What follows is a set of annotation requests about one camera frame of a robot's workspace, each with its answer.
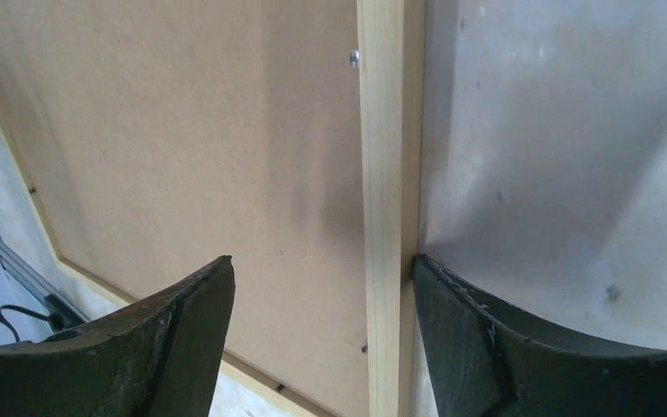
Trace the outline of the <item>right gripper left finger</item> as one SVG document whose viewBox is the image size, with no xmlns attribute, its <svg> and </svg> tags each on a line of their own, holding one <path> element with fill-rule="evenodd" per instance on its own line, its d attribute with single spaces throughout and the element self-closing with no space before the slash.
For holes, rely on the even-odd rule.
<svg viewBox="0 0 667 417">
<path fill-rule="evenodd" d="M 234 304 L 223 255 L 44 341 L 0 346 L 0 416 L 206 416 Z"/>
</svg>

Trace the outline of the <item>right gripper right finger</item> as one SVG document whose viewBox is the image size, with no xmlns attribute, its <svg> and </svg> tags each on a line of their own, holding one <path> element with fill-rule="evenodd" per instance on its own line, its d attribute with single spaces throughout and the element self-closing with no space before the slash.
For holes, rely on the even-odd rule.
<svg viewBox="0 0 667 417">
<path fill-rule="evenodd" d="M 667 351 L 560 326 L 427 255 L 413 289 L 442 416 L 667 416 Z"/>
</svg>

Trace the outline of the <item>brown backing board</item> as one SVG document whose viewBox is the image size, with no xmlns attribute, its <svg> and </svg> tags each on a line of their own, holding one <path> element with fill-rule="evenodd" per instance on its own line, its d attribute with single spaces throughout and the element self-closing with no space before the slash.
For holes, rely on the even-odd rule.
<svg viewBox="0 0 667 417">
<path fill-rule="evenodd" d="M 0 124 L 66 262 L 142 298 L 220 255 L 226 348 L 369 413 L 353 1 L 0 1 Z"/>
</svg>

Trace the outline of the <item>light wooden picture frame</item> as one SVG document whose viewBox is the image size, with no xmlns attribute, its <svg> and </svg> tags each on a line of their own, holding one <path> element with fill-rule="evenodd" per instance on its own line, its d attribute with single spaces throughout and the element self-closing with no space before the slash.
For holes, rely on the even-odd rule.
<svg viewBox="0 0 667 417">
<path fill-rule="evenodd" d="M 417 246 L 419 126 L 424 5 L 417 1 L 353 1 L 355 46 L 348 63 L 359 78 L 361 191 L 369 413 L 411 413 L 413 297 L 407 281 Z M 136 298 L 63 259 L 10 135 L 0 124 L 20 191 L 45 242 L 52 267 L 118 306 Z M 225 347 L 222 370 L 296 416 L 340 416 L 283 386 Z"/>
</svg>

